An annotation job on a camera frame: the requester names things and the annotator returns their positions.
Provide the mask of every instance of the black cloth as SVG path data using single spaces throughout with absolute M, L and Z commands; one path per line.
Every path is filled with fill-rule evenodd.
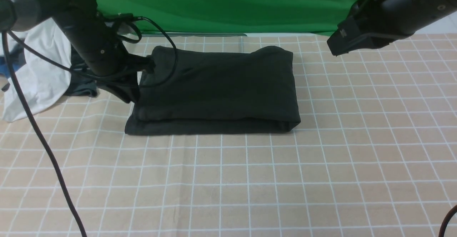
M 141 85 L 164 79 L 175 56 L 172 48 L 158 46 L 151 58 L 155 74 L 144 72 Z M 179 50 L 173 77 L 141 89 L 125 133 L 289 132 L 300 123 L 292 60 L 292 52 L 275 46 L 250 54 Z
M 85 62 L 72 46 L 70 68 L 73 70 L 78 70 L 82 66 L 85 66 Z M 70 86 L 68 86 L 68 89 L 65 91 L 64 95 L 97 97 L 97 84 L 92 79 L 71 73 Z

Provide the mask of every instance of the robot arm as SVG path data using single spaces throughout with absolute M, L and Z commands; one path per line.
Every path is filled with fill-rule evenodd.
M 27 31 L 53 18 L 85 61 L 98 83 L 124 102 L 139 98 L 137 71 L 151 68 L 149 58 L 129 54 L 117 32 L 106 26 L 96 0 L 0 0 L 0 30 Z
M 333 55 L 379 49 L 457 10 L 457 0 L 358 0 L 327 44 Z

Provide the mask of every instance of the green screen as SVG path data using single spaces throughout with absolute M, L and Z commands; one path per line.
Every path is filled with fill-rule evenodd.
M 356 0 L 97 0 L 176 32 L 333 32 Z M 155 31 L 140 24 L 143 32 Z

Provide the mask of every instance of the crumpled white fabric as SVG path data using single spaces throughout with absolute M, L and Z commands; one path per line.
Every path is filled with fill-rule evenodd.
M 31 48 L 63 66 L 71 66 L 71 45 L 53 19 L 48 19 L 28 32 L 15 32 Z M 9 50 L 17 43 L 9 36 Z M 31 112 L 35 115 L 54 105 L 67 91 L 71 74 L 24 50 L 26 64 L 16 71 L 19 84 Z M 5 92 L 3 120 L 13 122 L 26 118 L 26 113 L 17 96 L 11 78 L 10 88 Z

